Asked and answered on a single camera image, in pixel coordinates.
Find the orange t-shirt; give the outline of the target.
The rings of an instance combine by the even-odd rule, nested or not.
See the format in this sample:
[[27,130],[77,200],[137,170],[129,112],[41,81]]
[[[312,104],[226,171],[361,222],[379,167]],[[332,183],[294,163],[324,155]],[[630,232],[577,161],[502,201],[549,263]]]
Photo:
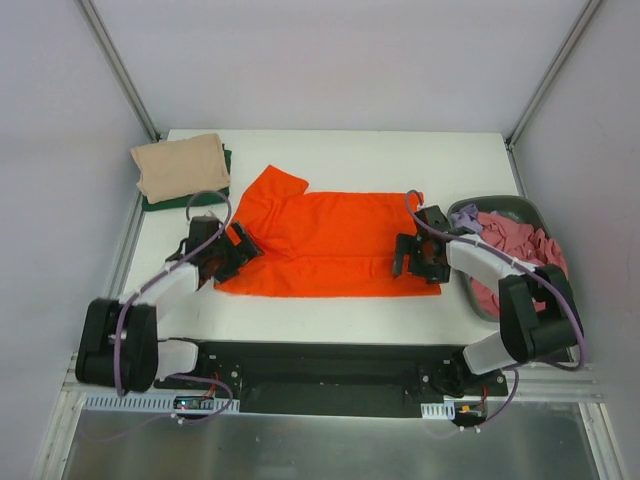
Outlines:
[[261,297],[416,297],[441,289],[392,273],[396,237],[415,230],[402,193],[311,192],[266,167],[242,195],[234,221],[262,255],[216,290]]

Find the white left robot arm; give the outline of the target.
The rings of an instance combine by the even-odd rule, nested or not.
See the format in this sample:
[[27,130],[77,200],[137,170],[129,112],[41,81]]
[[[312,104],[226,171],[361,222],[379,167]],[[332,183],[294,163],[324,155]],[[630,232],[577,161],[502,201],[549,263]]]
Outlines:
[[190,340],[161,340],[159,322],[209,282],[225,283],[263,250],[241,223],[216,217],[189,221],[188,236],[161,270],[128,295],[93,300],[86,312],[75,376],[84,384],[113,387],[125,395],[145,392],[177,375],[188,388],[204,387],[210,363]]

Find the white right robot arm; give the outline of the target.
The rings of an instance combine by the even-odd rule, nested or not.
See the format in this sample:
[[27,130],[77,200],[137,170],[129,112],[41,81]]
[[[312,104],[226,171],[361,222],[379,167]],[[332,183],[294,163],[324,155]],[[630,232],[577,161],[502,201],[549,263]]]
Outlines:
[[453,230],[436,205],[406,207],[413,235],[399,234],[392,274],[404,272],[429,284],[449,281],[456,270],[492,290],[499,300],[499,330],[456,354],[450,369],[452,387],[473,394],[495,370],[543,360],[576,346],[585,362],[585,338],[563,270],[526,263],[489,245],[480,236]]

